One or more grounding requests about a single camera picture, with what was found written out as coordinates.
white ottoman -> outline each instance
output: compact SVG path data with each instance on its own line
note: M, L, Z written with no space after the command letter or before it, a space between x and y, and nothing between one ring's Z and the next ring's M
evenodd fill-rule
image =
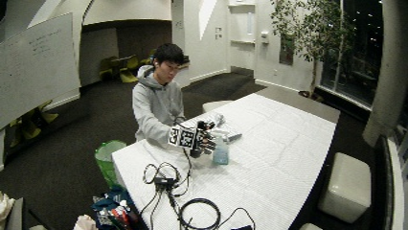
M218 102L205 103L203 104L203 113L209 112L210 110L221 107L222 105L225 105L230 102L233 102L233 101L218 101Z
M312 223L304 223L299 230L322 230L322 228Z
M356 158L338 152L334 156L330 185L319 209L352 223L371 205L370 167Z

white table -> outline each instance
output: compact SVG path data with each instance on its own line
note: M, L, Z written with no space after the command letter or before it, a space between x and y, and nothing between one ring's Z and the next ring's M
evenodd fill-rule
M282 97L285 94L279 94L277 100L288 104L311 104L303 105L304 110L315 107L326 119L261 96L274 97L275 93L267 89L214 110L225 115L229 126L242 133L242 137L230 144L229 165L214 165L210 155L191 159L190 187L186 195L177 199L182 205L193 198L207 198L219 208L221 221L242 207L255 220L257 229L288 229L291 226L327 157L339 115L335 109L310 100L306 102L300 96L290 102L287 97ZM156 193L154 185L142 182L145 166L169 162L178 168L182 178L189 170L181 150L160 149L145 141L117 151L113 162L118 180L140 209ZM150 205L142 213L149 227L153 207ZM197 204L187 211L194 226L205 227L214 222L215 215L209 206ZM177 215L166 195L162 195L154 211L153 223L154 229L178 229ZM251 224L245 212L237 211L221 229Z

black cable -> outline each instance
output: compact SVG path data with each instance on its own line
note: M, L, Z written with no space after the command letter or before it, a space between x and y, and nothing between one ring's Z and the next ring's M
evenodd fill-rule
M217 212L217 220L214 221L214 223L210 226L207 226L205 228L191 226L191 224L190 224L191 220L189 220L189 222L186 222L184 217L182 217L184 210L186 209L186 207L191 204L195 204L195 203L203 203L203 204L209 205L210 207L213 207L213 209ZM194 198L181 206L181 209L180 209L180 212L178 212L178 220L181 222L181 225L185 226L186 228L191 228L191 229L197 229L197 230L209 230L209 229L214 229L218 226L219 221L221 221L221 212L219 212L219 209L218 209L218 207L217 207L217 205L213 201L210 201L209 199L205 199L205 198Z
M176 173L176 182L178 182L181 176L180 176L180 171L178 171L177 167L173 164L170 164L168 162L164 162L158 167L156 165L153 165L153 164L148 164L146 167L144 168L142 181L144 181L145 184L152 184L153 183L157 174L160 174L164 178L166 178L166 175L161 172L161 169L164 169L165 167L172 167L173 168L174 173ZM152 180L148 181L145 177L146 177L146 172L148 172L149 168L154 168L156 173L153 175Z
M184 180L180 182L180 184L177 184L177 187L180 187L180 185L182 185L185 181L187 181L187 187L186 187L185 191L181 194L174 195L176 197L180 197L180 196L185 195L187 193L187 190L189 190L189 187L190 187L190 176L191 176L191 168L193 168L191 160L190 160L190 157L189 157L186 149L182 149L182 152L184 152L184 154L185 154L185 156L187 158L187 161L189 161L189 172L187 172L186 177L184 178Z
M250 219L251 219L251 221L253 221L253 224L254 224L254 230L255 230L255 221L254 221L254 219L251 218L251 215L249 214L249 212L246 211L245 208L235 208L234 211L233 211L233 213L231 213L230 216L227 217L227 219L217 226L215 229L219 229L221 225L223 225L223 224L230 220L230 218L233 217L235 211L238 211L238 210L243 210L245 213L246 213L246 215L247 215L247 217L250 217Z
M153 202L156 196L158 195L158 191L156 191L156 194L154 194L154 197L150 199L150 201L148 202L148 204L144 206L144 208L141 209L141 213L140 213L140 216L142 214L142 211L145 210L145 208L150 205L150 203Z
M158 200L157 200L157 203L156 203L156 205L154 205L154 208L153 208L152 214L150 214L150 225L152 225L152 230L153 230L153 214L154 214L156 208L157 208L157 206L158 206L158 203L161 202L164 191L161 190L160 193L161 193L161 194L158 195Z

plastic bottle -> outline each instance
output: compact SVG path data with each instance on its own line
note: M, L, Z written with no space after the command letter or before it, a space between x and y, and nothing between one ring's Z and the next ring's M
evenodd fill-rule
M214 142L213 162L218 165L229 165L229 138L217 135Z

trash can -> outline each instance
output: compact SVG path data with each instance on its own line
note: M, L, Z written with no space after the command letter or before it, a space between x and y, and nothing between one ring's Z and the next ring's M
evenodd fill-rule
M114 166L112 162L112 153L126 147L126 143L113 140L96 149L94 158L97 160L98 167L102 172L102 176L112 188L112 185L117 185L117 178L114 173Z

